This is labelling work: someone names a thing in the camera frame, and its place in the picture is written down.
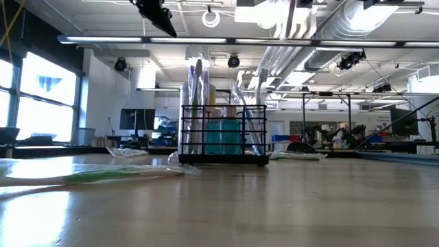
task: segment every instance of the wooden table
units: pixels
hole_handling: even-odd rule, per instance
[[[94,154],[46,161],[68,169],[72,163],[166,160]],[[425,247],[439,242],[437,167],[334,158],[203,170],[199,177],[0,189],[0,246]]]

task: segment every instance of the teal bottle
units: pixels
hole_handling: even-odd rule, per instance
[[[235,107],[227,107],[227,117],[236,116]],[[241,124],[236,119],[223,119],[221,121],[221,142],[227,144],[238,145],[223,145],[222,154],[241,154],[241,134],[238,132],[227,132],[227,130],[241,130]]]
[[[212,117],[221,117],[221,110],[212,110]],[[207,122],[206,130],[221,130],[221,119],[210,119]],[[220,132],[205,132],[204,133],[205,143],[221,143],[221,133]],[[205,154],[221,154],[221,145],[206,145]]]

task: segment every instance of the clear plastic tube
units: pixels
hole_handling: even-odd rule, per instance
[[[275,151],[270,155],[270,160],[298,160],[298,161],[319,161],[328,154],[304,154],[300,152]]]
[[[116,158],[138,158],[150,155],[146,151],[133,150],[130,148],[107,148],[107,150]]]
[[[200,175],[190,165],[97,165],[62,161],[0,159],[0,187],[76,185],[101,180]]]

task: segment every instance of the toothbrush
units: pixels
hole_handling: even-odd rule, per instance
[[[0,174],[5,173],[5,168],[0,167]],[[175,176],[182,172],[172,171],[171,169],[136,169],[121,168],[109,171],[80,172],[67,176],[56,176],[50,178],[12,178],[8,176],[0,177],[0,187],[9,186],[40,186],[40,185],[77,185],[91,183],[108,179],[122,178],[145,178],[154,176]]]

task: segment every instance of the green object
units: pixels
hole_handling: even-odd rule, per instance
[[[127,172],[126,169],[116,169],[109,172],[80,172],[68,176],[63,176],[62,179],[68,184],[89,183],[106,179],[114,178],[130,178],[140,175],[140,172]]]

